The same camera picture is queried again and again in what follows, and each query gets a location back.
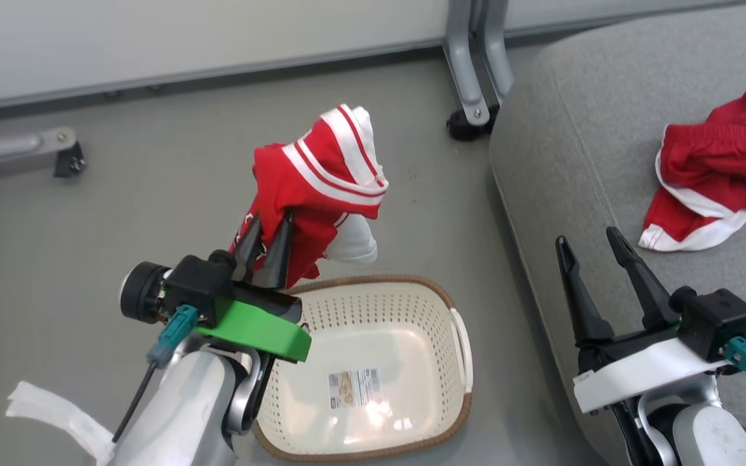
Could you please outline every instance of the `laundry basket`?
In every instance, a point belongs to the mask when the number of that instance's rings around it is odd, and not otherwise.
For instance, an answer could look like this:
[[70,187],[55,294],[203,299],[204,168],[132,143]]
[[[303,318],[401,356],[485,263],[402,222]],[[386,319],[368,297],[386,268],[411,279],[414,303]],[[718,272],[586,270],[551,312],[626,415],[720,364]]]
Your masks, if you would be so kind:
[[438,445],[471,409],[473,360],[444,290],[403,275],[340,278],[302,298],[307,362],[275,364],[253,427],[288,461],[373,460]]

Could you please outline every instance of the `gray sofa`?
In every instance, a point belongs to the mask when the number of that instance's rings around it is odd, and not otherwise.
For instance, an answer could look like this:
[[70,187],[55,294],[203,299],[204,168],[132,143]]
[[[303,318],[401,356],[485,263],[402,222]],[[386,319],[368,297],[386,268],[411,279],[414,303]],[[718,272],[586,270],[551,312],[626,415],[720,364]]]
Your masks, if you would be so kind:
[[[746,91],[746,5],[592,30],[543,50],[519,76],[495,124],[490,152],[523,266],[574,403],[577,350],[554,239],[566,235],[616,334],[640,329],[639,304],[604,229],[637,249],[658,188],[655,153],[666,124],[701,123]],[[671,290],[728,288],[746,300],[746,226],[716,248],[638,250]],[[746,375],[719,379],[725,407],[746,427]],[[576,417],[597,451],[628,464],[613,416]]]

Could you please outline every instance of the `white tape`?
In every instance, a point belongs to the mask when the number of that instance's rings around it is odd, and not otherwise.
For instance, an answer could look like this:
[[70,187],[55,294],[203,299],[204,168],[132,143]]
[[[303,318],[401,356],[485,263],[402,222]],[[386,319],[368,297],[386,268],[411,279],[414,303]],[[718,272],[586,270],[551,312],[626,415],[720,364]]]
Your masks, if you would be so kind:
[[96,466],[106,466],[113,458],[112,433],[65,398],[21,381],[8,400],[6,416],[35,419],[66,431],[94,457]]

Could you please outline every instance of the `basket bottom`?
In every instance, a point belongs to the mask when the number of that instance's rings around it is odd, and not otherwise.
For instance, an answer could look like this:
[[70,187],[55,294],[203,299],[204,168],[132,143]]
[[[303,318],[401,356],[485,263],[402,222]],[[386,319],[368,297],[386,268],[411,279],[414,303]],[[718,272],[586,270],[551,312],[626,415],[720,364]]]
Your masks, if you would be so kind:
[[371,324],[317,336],[306,363],[276,365],[280,396],[264,401],[260,425],[277,448],[342,454],[406,445],[438,436],[449,427],[444,412],[460,410],[444,404],[436,350],[416,327]]

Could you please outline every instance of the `label sticker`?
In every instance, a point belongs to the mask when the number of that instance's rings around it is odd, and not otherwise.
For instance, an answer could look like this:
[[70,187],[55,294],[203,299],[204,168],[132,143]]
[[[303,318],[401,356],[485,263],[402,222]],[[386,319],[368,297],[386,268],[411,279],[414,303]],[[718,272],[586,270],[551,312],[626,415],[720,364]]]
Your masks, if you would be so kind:
[[371,401],[382,402],[378,369],[330,374],[330,408],[367,406]]

